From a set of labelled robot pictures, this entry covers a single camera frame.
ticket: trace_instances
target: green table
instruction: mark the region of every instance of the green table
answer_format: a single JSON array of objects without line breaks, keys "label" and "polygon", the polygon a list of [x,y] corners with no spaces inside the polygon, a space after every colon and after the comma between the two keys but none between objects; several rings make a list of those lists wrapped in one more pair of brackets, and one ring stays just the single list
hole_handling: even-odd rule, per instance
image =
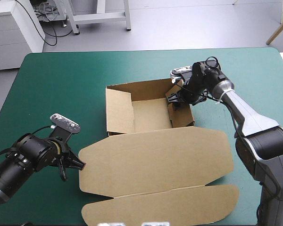
[{"label": "green table", "polygon": [[[78,153],[107,136],[107,85],[168,78],[171,69],[209,56],[219,59],[246,102],[283,126],[283,60],[273,48],[29,54],[0,112],[0,150],[22,134],[50,124],[49,116],[60,113],[82,127],[69,141]],[[214,183],[236,184],[240,198],[235,210],[217,224],[255,224],[261,187],[236,154],[230,114],[209,100],[194,106],[193,112],[196,126],[225,131],[233,151],[234,171]],[[67,182],[59,179],[53,167],[34,174],[0,206],[0,224],[83,224],[82,207],[107,197],[81,192],[78,172],[69,169],[67,173]]]}]

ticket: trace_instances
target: cardboard flap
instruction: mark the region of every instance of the cardboard flap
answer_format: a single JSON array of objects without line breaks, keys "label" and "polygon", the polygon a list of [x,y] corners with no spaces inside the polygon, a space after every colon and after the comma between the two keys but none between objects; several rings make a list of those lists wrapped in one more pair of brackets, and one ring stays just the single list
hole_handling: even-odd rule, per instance
[{"label": "cardboard flap", "polygon": [[173,128],[194,125],[194,118],[189,104],[181,104],[180,108],[176,110],[173,108],[173,104],[169,104],[168,111]]},{"label": "cardboard flap", "polygon": [[205,185],[233,170],[226,134],[198,127],[111,136],[79,156],[80,189],[110,197]]},{"label": "cardboard flap", "polygon": [[[183,80],[177,83],[179,86],[183,86]],[[169,97],[173,93],[177,93],[181,88],[174,85],[167,93],[166,97]],[[194,118],[189,104],[181,103],[179,109],[174,109],[173,104],[168,105],[168,111],[170,120],[172,121],[173,128],[184,127],[188,125],[194,125]]]},{"label": "cardboard flap", "polygon": [[234,185],[201,186],[87,204],[82,216],[90,226],[112,222],[141,226],[152,221],[169,222],[171,226],[202,225],[225,218],[238,196]]},{"label": "cardboard flap", "polygon": [[164,98],[165,93],[173,87],[171,79],[159,79],[150,81],[138,81],[119,85],[107,86],[132,94],[132,101],[153,100]]},{"label": "cardboard flap", "polygon": [[106,89],[107,131],[134,133],[131,93]]}]

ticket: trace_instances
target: floor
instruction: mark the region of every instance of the floor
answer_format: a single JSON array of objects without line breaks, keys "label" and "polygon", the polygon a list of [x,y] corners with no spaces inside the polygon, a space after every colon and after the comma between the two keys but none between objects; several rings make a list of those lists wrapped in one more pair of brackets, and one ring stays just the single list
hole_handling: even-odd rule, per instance
[{"label": "floor", "polygon": [[[95,11],[96,0],[72,0],[76,14]],[[265,47],[279,26],[280,0],[129,0],[132,30],[124,22],[80,26],[44,52]],[[107,0],[109,12],[122,0]],[[70,30],[55,23],[58,35]],[[51,27],[43,25],[53,33]],[[48,42],[54,38],[47,37]],[[283,52],[283,33],[272,43]],[[18,70],[0,71],[0,109]]]}]

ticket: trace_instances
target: drawer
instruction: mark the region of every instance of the drawer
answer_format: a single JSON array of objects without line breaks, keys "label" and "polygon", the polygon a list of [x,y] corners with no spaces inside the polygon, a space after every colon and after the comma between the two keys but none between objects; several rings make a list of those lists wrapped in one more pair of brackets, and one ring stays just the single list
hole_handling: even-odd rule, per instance
[{"label": "drawer", "polygon": [[25,42],[25,38],[19,29],[0,31],[0,46]]},{"label": "drawer", "polygon": [[27,43],[0,46],[0,70],[19,68],[29,53],[31,50]]},{"label": "drawer", "polygon": [[19,29],[12,15],[0,16],[0,31]]}]

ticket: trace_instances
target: open cardboard box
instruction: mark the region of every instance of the open cardboard box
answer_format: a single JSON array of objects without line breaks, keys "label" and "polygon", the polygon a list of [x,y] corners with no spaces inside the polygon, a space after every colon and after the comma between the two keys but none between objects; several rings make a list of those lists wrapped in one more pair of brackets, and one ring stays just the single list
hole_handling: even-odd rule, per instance
[{"label": "open cardboard box", "polygon": [[221,220],[234,209],[236,186],[207,186],[233,170],[227,136],[189,126],[190,106],[167,104],[166,96],[178,89],[170,79],[106,88],[110,136],[79,152],[86,163],[79,179],[82,191],[114,199],[85,205],[86,224],[191,226]]},{"label": "open cardboard box", "polygon": [[236,186],[207,185],[233,170],[227,136],[218,130],[189,126],[109,136],[79,158],[86,163],[80,189],[114,197],[83,207],[89,226],[207,224],[225,218],[238,201]]},{"label": "open cardboard box", "polygon": [[194,118],[189,104],[174,110],[166,96],[179,87],[171,79],[140,81],[106,88],[108,135],[147,132],[191,126]]}]

